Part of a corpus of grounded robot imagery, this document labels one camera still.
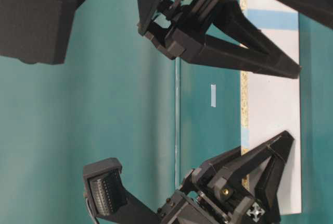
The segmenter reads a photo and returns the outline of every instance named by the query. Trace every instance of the teal wall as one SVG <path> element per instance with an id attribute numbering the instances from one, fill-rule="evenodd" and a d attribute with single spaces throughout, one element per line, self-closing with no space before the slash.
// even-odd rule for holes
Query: teal wall
<path id="1" fill-rule="evenodd" d="M 65 65 L 0 58 L 0 223 L 91 223 L 82 167 L 107 157 L 120 159 L 125 186 L 152 209 L 174 190 L 175 66 L 137 34 L 136 8 L 88 0 Z M 333 222 L 332 38 L 300 17 L 303 214 L 284 224 Z M 184 62 L 180 71 L 183 176 L 239 145 L 240 102 L 238 71 Z"/>
<path id="2" fill-rule="evenodd" d="M 0 58 L 0 223 L 91 223 L 82 168 L 107 157 L 153 209 L 174 190 L 174 62 L 137 22 L 136 0 L 88 0 L 65 65 Z"/>

